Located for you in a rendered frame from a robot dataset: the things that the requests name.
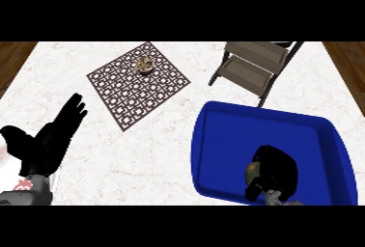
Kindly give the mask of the blue plastic tray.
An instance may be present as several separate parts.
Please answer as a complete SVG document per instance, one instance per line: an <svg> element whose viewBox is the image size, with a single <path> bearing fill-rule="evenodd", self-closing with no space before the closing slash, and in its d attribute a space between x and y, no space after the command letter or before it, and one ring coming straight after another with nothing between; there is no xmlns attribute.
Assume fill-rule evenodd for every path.
<svg viewBox="0 0 365 247"><path fill-rule="evenodd" d="M196 192L261 206L245 199L243 172L261 145L280 149L298 167L292 199L307 206L354 206L356 180L344 142L332 123L303 114L209 101L190 140L190 173Z"/></svg>

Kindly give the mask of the brown patterned placemat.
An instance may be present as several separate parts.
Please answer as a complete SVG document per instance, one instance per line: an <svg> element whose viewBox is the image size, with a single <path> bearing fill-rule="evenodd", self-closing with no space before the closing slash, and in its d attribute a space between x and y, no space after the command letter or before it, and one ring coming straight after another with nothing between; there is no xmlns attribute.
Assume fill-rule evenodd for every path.
<svg viewBox="0 0 365 247"><path fill-rule="evenodd" d="M141 75L139 57L149 57L153 69ZM97 95L121 131L125 131L190 83L155 45L146 41L87 74Z"/></svg>

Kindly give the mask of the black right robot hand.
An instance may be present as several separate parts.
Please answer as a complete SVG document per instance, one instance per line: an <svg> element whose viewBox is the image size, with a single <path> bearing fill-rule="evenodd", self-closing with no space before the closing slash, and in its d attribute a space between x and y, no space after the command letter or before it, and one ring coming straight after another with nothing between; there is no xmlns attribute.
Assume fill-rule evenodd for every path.
<svg viewBox="0 0 365 247"><path fill-rule="evenodd" d="M280 192L279 201L285 202L297 192L298 167L294 158L276 147L258 147L252 161L260 163L260 176L246 184L245 199L254 202L267 190Z"/></svg>

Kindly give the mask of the green orange squash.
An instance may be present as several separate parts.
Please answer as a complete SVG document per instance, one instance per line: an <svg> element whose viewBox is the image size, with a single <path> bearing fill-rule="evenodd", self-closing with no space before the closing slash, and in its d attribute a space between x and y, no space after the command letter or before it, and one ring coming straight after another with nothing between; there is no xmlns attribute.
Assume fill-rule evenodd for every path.
<svg viewBox="0 0 365 247"><path fill-rule="evenodd" d="M251 162L245 168L245 182L251 184L254 178L260 176L260 163Z"/></svg>

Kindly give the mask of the brown frosted cupcake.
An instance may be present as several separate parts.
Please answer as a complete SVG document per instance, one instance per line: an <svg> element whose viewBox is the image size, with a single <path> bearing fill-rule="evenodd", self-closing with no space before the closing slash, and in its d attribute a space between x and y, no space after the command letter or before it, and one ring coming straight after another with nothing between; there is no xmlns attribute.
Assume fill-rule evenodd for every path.
<svg viewBox="0 0 365 247"><path fill-rule="evenodd" d="M136 61L136 70L140 73L140 75L149 75L153 71L153 62L149 57L139 57Z"/></svg>

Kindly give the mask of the tiered basket with black frame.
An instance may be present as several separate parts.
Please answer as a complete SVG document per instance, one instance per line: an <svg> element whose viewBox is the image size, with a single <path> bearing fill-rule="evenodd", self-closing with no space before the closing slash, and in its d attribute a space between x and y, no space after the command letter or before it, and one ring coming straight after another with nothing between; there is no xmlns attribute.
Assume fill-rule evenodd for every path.
<svg viewBox="0 0 365 247"><path fill-rule="evenodd" d="M223 77L260 98L258 106L263 106L273 82L303 44L301 41L227 41L208 85Z"/></svg>

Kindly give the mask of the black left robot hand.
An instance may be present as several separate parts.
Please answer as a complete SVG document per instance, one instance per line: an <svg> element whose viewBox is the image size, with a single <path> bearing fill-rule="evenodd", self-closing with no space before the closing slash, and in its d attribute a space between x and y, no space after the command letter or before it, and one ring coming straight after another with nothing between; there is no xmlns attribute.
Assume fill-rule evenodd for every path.
<svg viewBox="0 0 365 247"><path fill-rule="evenodd" d="M60 166L71 138L87 115L82 96L73 94L66 101L54 120L44 124L35 136L20 128L4 125L0 135L7 145L7 153L20 160L19 175L47 177Z"/></svg>

